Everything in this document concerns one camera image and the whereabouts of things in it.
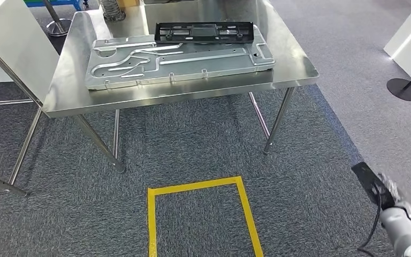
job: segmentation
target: metal panel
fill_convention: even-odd
[[[265,71],[275,65],[259,29],[252,44],[157,45],[153,36],[97,40],[88,89],[109,89]]]

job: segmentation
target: stainless steel table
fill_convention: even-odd
[[[268,0],[197,0],[149,4],[125,9],[127,18],[106,24],[101,10],[77,12],[60,55],[56,72],[44,100],[49,117],[74,116],[83,131],[106,157],[117,161],[119,109],[190,99],[248,93],[267,138],[268,153],[281,118],[297,86],[314,84],[318,72]],[[153,34],[157,22],[253,21],[277,61],[273,70],[165,84],[89,91],[85,73],[92,43],[97,39]],[[271,131],[267,128],[251,92],[287,88]],[[103,143],[82,114],[116,110],[113,151]]]

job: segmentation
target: yellow floor marking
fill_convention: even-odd
[[[148,209],[148,223],[149,223],[149,256],[157,256],[157,230],[155,222],[155,196],[161,194],[172,194],[196,189],[202,189],[214,186],[223,186],[236,184],[239,192],[240,201],[243,206],[243,213],[247,221],[249,235],[251,242],[253,243],[253,249],[256,257],[263,257],[261,242],[257,236],[256,225],[254,224],[253,215],[251,214],[251,208],[249,206],[248,197],[243,186],[242,177],[230,177],[208,180],[197,183],[183,184],[177,186],[167,186],[161,188],[148,188],[147,189],[147,209]]]
[[[253,243],[254,254],[257,257],[262,257],[264,254],[262,253],[261,242],[259,242],[259,237],[257,236],[256,225],[254,224],[251,208],[249,207],[247,193],[245,192],[242,177],[240,176],[237,177],[237,190],[239,191],[240,201],[243,206],[243,213],[245,213],[245,219],[247,220],[249,236],[251,237],[251,242]]]
[[[147,189],[147,212],[149,223],[149,256],[157,256],[157,225],[155,222],[155,192]]]

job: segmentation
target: gray carpet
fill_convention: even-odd
[[[411,201],[411,102],[386,89],[409,76],[383,48],[411,0],[271,0],[319,70],[317,82],[361,155]]]
[[[282,95],[256,93],[269,124]],[[146,256],[148,187],[242,176],[266,256],[361,256],[376,208],[350,171],[360,157],[324,103],[316,86],[299,88],[268,156],[247,95],[123,110],[123,174],[71,118],[43,116],[17,180],[32,195],[0,192],[0,255]],[[34,111],[0,107],[1,178]],[[110,144],[113,112],[86,117]],[[254,255],[235,186],[156,204],[159,256]],[[369,249],[392,254],[380,228]]]

